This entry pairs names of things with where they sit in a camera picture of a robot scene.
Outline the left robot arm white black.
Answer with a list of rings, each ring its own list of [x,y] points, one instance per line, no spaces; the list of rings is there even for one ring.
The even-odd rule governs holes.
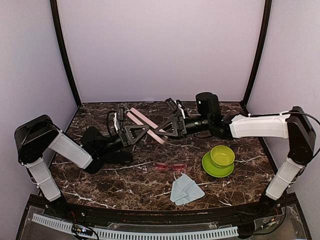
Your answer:
[[[51,210],[60,218],[67,218],[70,206],[44,161],[43,154],[52,150],[89,174],[97,173],[105,164],[127,165],[133,154],[125,148],[135,145],[149,130],[148,125],[117,125],[114,136],[104,136],[92,126],[85,130],[80,143],[57,127],[44,114],[21,126],[14,132],[18,162],[25,166],[33,183],[51,203]]]

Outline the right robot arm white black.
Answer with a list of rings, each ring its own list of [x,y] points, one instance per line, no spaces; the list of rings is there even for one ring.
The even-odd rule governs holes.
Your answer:
[[[287,158],[266,188],[266,198],[255,205],[255,213],[266,217],[274,210],[274,201],[282,196],[319,153],[315,150],[316,132],[309,121],[312,115],[305,113],[299,106],[279,113],[222,115],[217,95],[202,92],[195,96],[195,100],[198,115],[190,117],[179,100],[166,99],[165,103],[173,116],[154,132],[177,139],[209,131],[212,136],[220,139],[270,137],[289,141]]]

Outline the pink glasses case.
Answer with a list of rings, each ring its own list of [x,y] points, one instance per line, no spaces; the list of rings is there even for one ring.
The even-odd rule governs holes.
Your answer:
[[[141,112],[139,112],[137,109],[132,107],[127,113],[127,117],[131,119],[135,124],[142,126],[142,125],[148,125],[149,130],[147,131],[147,134],[152,137],[156,142],[163,145],[166,140],[155,134],[154,130],[158,128],[158,125],[154,123],[152,120],[150,120],[148,117],[143,115]]]

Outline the black glasses case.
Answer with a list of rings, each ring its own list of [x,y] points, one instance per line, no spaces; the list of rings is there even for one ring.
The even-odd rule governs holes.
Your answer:
[[[110,152],[102,157],[105,163],[118,165],[129,165],[133,159],[133,154],[128,151]]]

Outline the pink translucent sunglasses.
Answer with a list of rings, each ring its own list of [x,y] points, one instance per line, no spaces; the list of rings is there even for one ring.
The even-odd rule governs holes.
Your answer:
[[[154,167],[158,170],[173,170],[173,171],[183,171],[186,169],[187,165],[185,163],[163,163],[155,162]]]

